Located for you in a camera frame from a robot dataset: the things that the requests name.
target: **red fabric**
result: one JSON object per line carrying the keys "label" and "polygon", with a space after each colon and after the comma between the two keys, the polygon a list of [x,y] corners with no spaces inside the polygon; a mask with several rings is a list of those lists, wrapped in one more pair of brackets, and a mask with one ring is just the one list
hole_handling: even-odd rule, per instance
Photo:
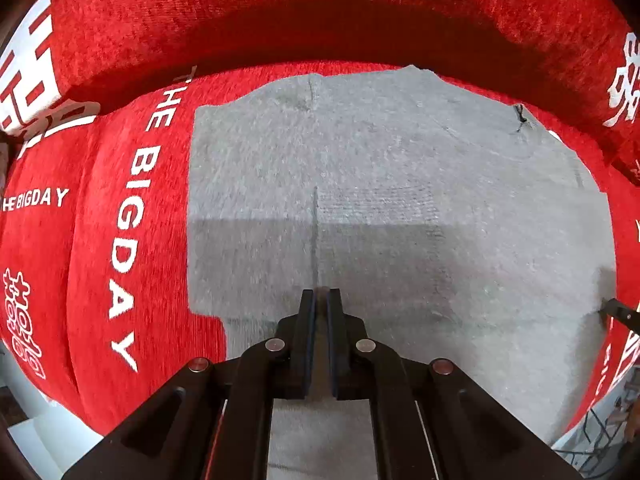
{"label": "red fabric", "polygon": [[[612,127],[603,125],[622,106],[610,107],[607,91],[616,69],[625,66],[628,33],[609,0],[50,0],[45,7],[23,31],[35,34],[50,16],[52,33],[34,46],[32,65],[42,72],[39,63],[50,54],[59,94],[37,77],[31,80],[24,66],[14,77],[22,58],[11,53],[0,62],[0,77],[13,77],[0,85],[0,102],[9,107],[0,123],[30,138],[63,118],[98,110],[100,116],[34,137],[14,164],[9,197],[35,187],[70,190],[59,209],[38,205],[0,214],[0,270],[13,277],[22,272],[31,285],[33,339],[42,346],[47,378],[39,378],[28,360],[23,368],[47,395],[101,433],[188,358],[224,358],[219,321],[190,314],[186,303],[186,186],[195,107],[228,102],[283,76],[385,66],[293,62],[217,73],[223,70],[301,59],[416,64],[494,98],[525,102],[609,191],[618,297],[628,304],[640,297],[634,280],[640,197],[628,180],[635,177],[638,127],[624,115]],[[169,126],[145,131],[154,112],[170,108],[157,108],[166,89],[156,89],[194,64],[198,74],[217,74],[193,80],[176,95],[181,102]],[[41,96],[53,95],[34,110]],[[132,176],[136,150],[151,146],[160,146],[156,165]],[[626,177],[608,166],[611,161]],[[136,179],[151,182],[127,189]],[[140,197],[144,212],[140,224],[122,229],[118,212],[130,196]],[[138,210],[129,205],[122,215],[128,213],[135,218]],[[136,258],[123,272],[111,261],[117,237],[137,242]],[[120,251],[119,258],[126,255]],[[134,300],[111,319],[110,280]],[[5,323],[0,330],[11,344]],[[111,346],[131,333],[127,349],[137,371]],[[626,331],[612,326],[577,416],[606,392],[626,343]]]}

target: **gray fabric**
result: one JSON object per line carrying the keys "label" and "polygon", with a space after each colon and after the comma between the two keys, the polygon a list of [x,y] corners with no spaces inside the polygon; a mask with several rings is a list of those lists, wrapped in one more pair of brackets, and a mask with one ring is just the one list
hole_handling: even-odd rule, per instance
{"label": "gray fabric", "polygon": [[[612,269],[607,199],[575,153],[431,72],[300,76],[196,111],[190,309],[222,318],[228,357],[302,288],[338,286],[370,336],[454,359],[551,441],[601,345]],[[270,478],[374,475],[367,410],[325,397],[274,415]],[[345,442],[368,451],[329,468]]]}

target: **silver rivet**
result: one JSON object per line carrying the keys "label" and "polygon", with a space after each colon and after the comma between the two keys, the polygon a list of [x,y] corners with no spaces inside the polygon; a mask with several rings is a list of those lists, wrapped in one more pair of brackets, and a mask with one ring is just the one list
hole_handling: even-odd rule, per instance
{"label": "silver rivet", "polygon": [[282,339],[278,339],[274,337],[273,339],[269,339],[265,344],[267,350],[269,352],[279,352],[284,348],[284,341]]}
{"label": "silver rivet", "polygon": [[203,372],[209,368],[209,360],[206,357],[195,357],[189,361],[189,370],[192,372]]}
{"label": "silver rivet", "polygon": [[376,349],[376,342],[371,339],[361,339],[356,343],[356,348],[361,352],[373,352]]}
{"label": "silver rivet", "polygon": [[453,371],[453,363],[448,359],[436,359],[431,367],[440,375],[449,375]]}

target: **red blanket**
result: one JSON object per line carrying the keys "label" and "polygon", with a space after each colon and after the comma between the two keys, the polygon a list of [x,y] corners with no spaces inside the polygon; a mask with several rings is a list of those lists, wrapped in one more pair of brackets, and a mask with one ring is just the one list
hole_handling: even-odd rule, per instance
{"label": "red blanket", "polygon": [[[101,433],[187,359],[223,359],[186,300],[194,109],[373,62],[525,102],[609,193],[635,306],[638,48],[609,0],[38,0],[0,56],[0,124],[27,140],[0,214],[2,337]],[[300,59],[370,62],[278,64]],[[578,418],[637,357],[627,335],[611,325]]]}

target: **gray cloth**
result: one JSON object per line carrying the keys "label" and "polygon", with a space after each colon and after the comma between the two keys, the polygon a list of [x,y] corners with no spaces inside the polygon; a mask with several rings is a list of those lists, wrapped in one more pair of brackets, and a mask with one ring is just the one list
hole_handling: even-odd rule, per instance
{"label": "gray cloth", "polygon": [[[372,338],[452,358],[551,441],[601,345],[612,269],[607,199],[575,153],[431,72],[300,76],[196,111],[190,309],[222,318],[229,358],[302,288],[338,286]],[[325,394],[274,414],[270,478],[374,478],[366,406]],[[329,467],[343,445],[367,451]]]}

